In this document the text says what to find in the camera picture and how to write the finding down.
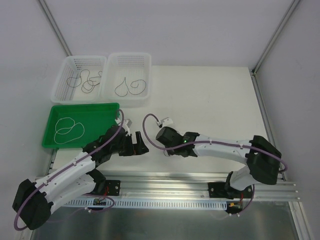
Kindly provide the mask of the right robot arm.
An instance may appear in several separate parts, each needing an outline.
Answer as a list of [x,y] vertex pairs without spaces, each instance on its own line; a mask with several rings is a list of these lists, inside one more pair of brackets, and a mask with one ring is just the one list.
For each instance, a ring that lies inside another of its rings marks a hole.
[[281,153],[264,137],[255,135],[252,140],[221,140],[164,126],[156,135],[169,155],[186,157],[216,157],[232,160],[244,166],[231,171],[224,183],[213,183],[209,191],[215,198],[234,199],[247,194],[247,188],[261,183],[276,185],[280,172]]

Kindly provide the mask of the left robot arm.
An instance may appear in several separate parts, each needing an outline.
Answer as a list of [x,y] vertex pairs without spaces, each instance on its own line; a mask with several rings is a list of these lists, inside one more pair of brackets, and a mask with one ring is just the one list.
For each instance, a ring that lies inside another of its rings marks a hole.
[[[125,128],[113,125],[105,134],[83,147],[70,163],[36,181],[26,179],[21,182],[12,204],[16,212],[14,229],[23,231],[41,227],[58,208],[81,195],[98,198],[106,198],[109,194],[117,196],[119,190],[113,189],[113,182],[97,168],[109,161],[112,155],[131,157],[148,153],[139,131],[135,137],[136,143],[133,143]],[[19,220],[25,224],[24,227],[18,226]]]

